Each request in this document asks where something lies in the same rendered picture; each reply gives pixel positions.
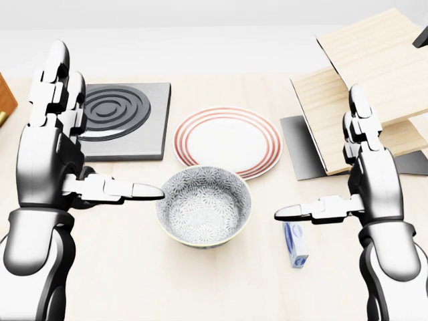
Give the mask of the white plate with red rings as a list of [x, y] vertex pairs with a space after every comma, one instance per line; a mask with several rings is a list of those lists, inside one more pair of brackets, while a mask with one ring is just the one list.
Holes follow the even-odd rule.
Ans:
[[221, 167], [244, 180], [272, 169], [283, 146], [279, 130], [266, 117], [234, 106], [194, 112], [173, 135], [173, 150], [182, 164]]

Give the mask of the blue and white cream cheese box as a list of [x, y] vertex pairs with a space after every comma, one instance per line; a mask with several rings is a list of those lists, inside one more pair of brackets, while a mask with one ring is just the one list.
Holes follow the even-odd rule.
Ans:
[[304, 242], [304, 234], [301, 225], [297, 222], [283, 222], [283, 230], [286, 245], [293, 268], [303, 268], [308, 259], [308, 248]]

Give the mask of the pale wooden slat tray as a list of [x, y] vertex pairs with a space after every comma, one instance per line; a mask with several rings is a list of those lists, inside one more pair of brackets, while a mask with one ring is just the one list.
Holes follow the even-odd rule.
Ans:
[[298, 180], [344, 173], [342, 118], [357, 84], [402, 174], [428, 176], [428, 27], [392, 8], [317, 37], [328, 67], [293, 77], [300, 116], [282, 130]]

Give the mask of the flat dark stove plate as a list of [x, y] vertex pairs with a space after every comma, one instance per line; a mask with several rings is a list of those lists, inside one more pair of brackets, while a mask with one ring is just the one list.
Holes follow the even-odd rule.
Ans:
[[162, 160], [170, 102], [170, 83], [88, 84], [86, 161]]

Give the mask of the patterned grey bowl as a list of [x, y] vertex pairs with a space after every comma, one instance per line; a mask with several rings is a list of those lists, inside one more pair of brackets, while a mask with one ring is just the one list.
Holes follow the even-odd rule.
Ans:
[[162, 186], [157, 220], [167, 235], [188, 247], [219, 247], [239, 235], [251, 217], [248, 184], [237, 174], [210, 166], [191, 166]]

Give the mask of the wooden cabinet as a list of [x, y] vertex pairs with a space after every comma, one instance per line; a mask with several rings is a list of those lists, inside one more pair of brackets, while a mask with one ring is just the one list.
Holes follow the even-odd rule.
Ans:
[[4, 112], [6, 115], [11, 116], [17, 106], [18, 102], [0, 72], [0, 112]]

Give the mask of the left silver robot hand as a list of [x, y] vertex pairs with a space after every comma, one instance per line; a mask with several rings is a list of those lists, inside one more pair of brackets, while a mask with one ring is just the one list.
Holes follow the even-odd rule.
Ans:
[[67, 211], [164, 199], [157, 187], [117, 181], [85, 166], [78, 142], [86, 129], [85, 100], [84, 77], [70, 71], [68, 48], [57, 39], [30, 88], [31, 116], [21, 134], [16, 164], [20, 206]]

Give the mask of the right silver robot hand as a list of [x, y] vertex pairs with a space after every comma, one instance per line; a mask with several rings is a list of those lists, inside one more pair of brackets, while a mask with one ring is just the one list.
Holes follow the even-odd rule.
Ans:
[[351, 165], [349, 199], [338, 195], [320, 197], [313, 203], [284, 207], [277, 221], [341, 223], [356, 216], [362, 225], [404, 217], [403, 193], [394, 157], [380, 140], [382, 125], [358, 84], [348, 92], [350, 110], [342, 118], [343, 155]]

